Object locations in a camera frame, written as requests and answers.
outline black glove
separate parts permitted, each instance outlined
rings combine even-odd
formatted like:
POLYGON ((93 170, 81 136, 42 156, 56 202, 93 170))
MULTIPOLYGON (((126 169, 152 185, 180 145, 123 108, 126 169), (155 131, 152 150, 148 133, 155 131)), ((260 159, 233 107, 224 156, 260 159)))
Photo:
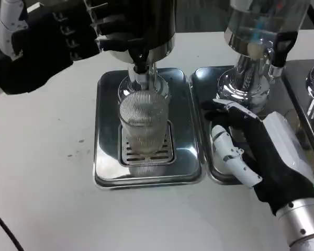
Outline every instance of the black glove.
POLYGON ((99 53, 91 18, 81 0, 52 8, 41 6, 28 14, 28 29, 12 37, 12 61, 0 50, 0 88, 7 94, 31 92, 73 64, 99 53))
POLYGON ((284 163, 260 119, 251 118, 235 107, 227 112, 223 109, 224 105, 214 101, 204 102, 201 107, 208 110, 205 118, 213 123, 212 126, 219 124, 227 131, 233 127, 244 133, 255 159, 246 152, 242 158, 255 173, 263 177, 263 181, 255 185, 254 190, 260 201, 270 205, 274 215, 292 201, 314 198, 313 183, 284 163))

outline clear plastic container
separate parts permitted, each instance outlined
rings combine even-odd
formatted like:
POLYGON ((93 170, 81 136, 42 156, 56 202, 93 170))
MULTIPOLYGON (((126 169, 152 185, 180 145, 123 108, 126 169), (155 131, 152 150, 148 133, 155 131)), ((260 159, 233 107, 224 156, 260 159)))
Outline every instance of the clear plastic container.
POLYGON ((133 92, 120 103, 123 133, 138 154, 153 154, 160 150, 168 116, 169 106, 165 98, 150 90, 133 92))
POLYGON ((240 40, 271 48, 276 35, 298 31, 310 0, 231 0, 228 29, 240 40))

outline stainless steel tray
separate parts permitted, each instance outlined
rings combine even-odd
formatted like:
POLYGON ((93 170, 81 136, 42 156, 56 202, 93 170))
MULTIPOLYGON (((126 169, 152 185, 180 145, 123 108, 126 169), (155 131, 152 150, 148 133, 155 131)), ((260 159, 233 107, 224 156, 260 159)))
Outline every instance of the stainless steel tray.
MULTIPOLYGON (((207 159, 208 174, 215 182, 222 185, 238 185, 240 183, 234 176, 228 174, 228 172, 224 172, 224 170, 222 170, 223 168, 220 168, 220 165, 223 165, 223 163, 218 162, 216 158, 214 158, 210 137, 210 122, 204 118, 205 111, 200 110, 199 107, 203 101, 216 98, 219 77, 231 68, 232 66, 203 67, 196 70, 191 77, 191 91, 194 97, 193 100, 196 101, 196 106, 198 107, 198 117, 203 134, 202 138, 205 156, 207 159)), ((294 105, 288 95, 282 79, 277 79, 275 83, 271 83, 270 88, 271 90, 267 104, 259 116, 261 118, 265 118, 273 111, 277 111, 283 116, 294 114, 294 105)), ((307 150, 306 155, 308 157, 310 156, 308 159, 311 159, 313 151, 311 151, 311 153, 309 151, 311 150, 307 150)))
POLYGON ((311 146, 314 151, 314 118, 310 118, 314 115, 311 108, 314 104, 312 104, 313 99, 308 95, 306 87, 306 78, 313 67, 314 60, 289 61, 285 67, 283 80, 295 106, 300 125, 307 136, 304 137, 299 133, 299 140, 305 148, 311 146))
POLYGON ((154 158, 135 155, 134 161, 123 160, 121 154, 133 153, 121 151, 126 147, 126 142, 121 135, 117 91, 128 72, 108 72, 98 82, 97 90, 94 152, 94 179, 97 185, 108 189, 183 185, 198 182, 203 177, 205 172, 201 166, 205 159, 189 83, 178 69, 159 69, 158 74, 168 82, 171 92, 171 139, 166 137, 166 141, 172 148, 169 151, 172 151, 174 158, 165 157, 165 162, 152 162, 154 158))

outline drip tray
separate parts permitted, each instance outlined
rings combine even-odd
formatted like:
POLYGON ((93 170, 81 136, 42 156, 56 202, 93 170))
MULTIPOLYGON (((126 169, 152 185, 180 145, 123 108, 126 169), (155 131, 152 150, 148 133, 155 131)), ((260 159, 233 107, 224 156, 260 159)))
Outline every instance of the drip tray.
POLYGON ((100 187, 184 185, 203 177, 205 159, 190 85, 178 69, 159 69, 158 74, 171 93, 169 126, 162 148, 148 156, 131 149, 118 118, 118 87, 128 71, 107 72, 98 82, 94 180, 100 187))
POLYGON ((165 140, 161 149, 155 154, 151 155, 139 155, 135 153, 135 151, 133 151, 129 145, 129 142, 126 138, 126 134, 122 129, 122 126, 120 126, 119 131, 121 133, 121 136, 119 136, 119 139, 121 139, 120 142, 121 147, 118 148, 119 150, 118 156, 119 161, 122 165, 127 167, 141 166, 143 164, 167 165, 175 160, 170 122, 168 122, 165 140))

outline white robotic finger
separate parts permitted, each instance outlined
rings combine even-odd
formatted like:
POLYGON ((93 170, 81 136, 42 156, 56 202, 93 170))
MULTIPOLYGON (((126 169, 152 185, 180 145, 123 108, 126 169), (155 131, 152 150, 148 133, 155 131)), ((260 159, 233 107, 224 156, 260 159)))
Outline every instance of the white robotic finger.
POLYGON ((211 136, 216 152, 223 159, 226 168, 242 184, 251 188, 263 180, 242 160, 244 150, 233 145, 230 135, 222 126, 215 126, 211 131, 211 136))
POLYGON ((1 0, 0 50, 12 60, 21 56, 20 52, 14 52, 12 36, 15 32, 28 28, 26 21, 19 20, 24 8, 22 0, 1 0))

